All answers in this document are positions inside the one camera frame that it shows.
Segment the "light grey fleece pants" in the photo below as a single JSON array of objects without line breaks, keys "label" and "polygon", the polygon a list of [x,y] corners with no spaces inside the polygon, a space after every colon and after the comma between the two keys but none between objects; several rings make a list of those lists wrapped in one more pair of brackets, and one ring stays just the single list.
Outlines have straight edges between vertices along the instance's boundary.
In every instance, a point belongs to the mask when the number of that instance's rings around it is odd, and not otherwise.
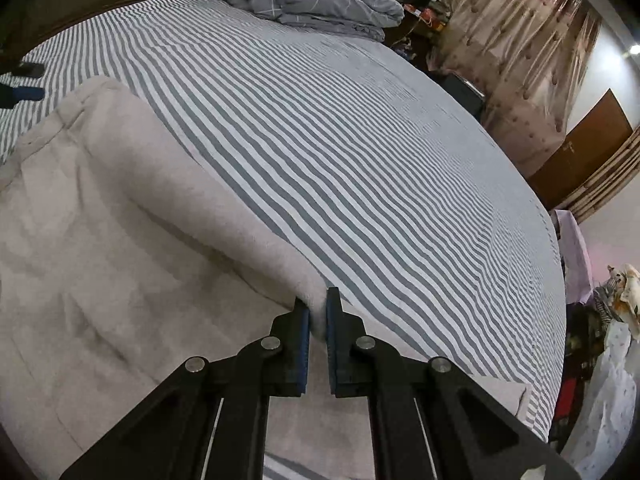
[{"label": "light grey fleece pants", "polygon": [[1,170],[1,423],[56,479],[190,356],[232,356],[328,283],[96,77]]}]

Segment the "grey striped bed sheet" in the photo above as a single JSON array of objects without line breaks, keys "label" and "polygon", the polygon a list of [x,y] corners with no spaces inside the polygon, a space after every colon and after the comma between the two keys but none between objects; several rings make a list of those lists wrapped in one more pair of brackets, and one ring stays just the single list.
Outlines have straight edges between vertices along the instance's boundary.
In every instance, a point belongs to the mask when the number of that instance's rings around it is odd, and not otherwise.
[{"label": "grey striped bed sheet", "polygon": [[[404,356],[450,359],[547,444],[564,346],[548,212],[484,128],[375,41],[280,25],[222,0],[148,0],[32,51],[46,95],[1,115],[18,141],[86,81],[151,107],[176,142],[318,266]],[[324,319],[309,384],[269,410],[268,478],[369,479],[368,407],[332,396]]]}]

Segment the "lilac cloth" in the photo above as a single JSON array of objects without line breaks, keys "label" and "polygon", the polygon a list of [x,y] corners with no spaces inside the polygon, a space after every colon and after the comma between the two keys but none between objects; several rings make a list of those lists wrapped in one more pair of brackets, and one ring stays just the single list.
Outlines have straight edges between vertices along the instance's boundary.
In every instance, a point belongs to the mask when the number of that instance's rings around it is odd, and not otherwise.
[{"label": "lilac cloth", "polygon": [[593,275],[587,245],[578,223],[568,210],[555,209],[551,214],[556,227],[563,263],[567,304],[586,304],[591,297]]}]

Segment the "pile of clothes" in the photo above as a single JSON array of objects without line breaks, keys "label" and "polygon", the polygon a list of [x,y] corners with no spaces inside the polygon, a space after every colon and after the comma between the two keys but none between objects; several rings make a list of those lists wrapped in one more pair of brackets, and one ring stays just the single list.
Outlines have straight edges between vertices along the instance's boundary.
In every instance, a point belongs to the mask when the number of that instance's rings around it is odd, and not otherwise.
[{"label": "pile of clothes", "polygon": [[626,263],[567,313],[549,440],[582,479],[639,477],[639,270]]}]

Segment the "brown wooden door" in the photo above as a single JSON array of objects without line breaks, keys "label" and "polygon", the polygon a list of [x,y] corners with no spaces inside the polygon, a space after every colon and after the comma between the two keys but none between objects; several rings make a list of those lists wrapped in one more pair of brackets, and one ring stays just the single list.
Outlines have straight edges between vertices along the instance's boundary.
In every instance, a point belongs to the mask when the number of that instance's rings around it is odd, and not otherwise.
[{"label": "brown wooden door", "polygon": [[631,133],[620,102],[608,90],[527,182],[548,210],[556,208],[614,155]]}]

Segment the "pink patterned curtain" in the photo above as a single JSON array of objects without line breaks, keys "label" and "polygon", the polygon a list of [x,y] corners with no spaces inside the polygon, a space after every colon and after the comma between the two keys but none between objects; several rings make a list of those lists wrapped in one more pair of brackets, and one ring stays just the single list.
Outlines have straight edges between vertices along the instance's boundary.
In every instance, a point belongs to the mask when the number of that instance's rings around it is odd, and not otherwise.
[{"label": "pink patterned curtain", "polygon": [[480,122],[524,177],[561,146],[600,14],[587,0],[444,0],[428,66],[482,92]]}]

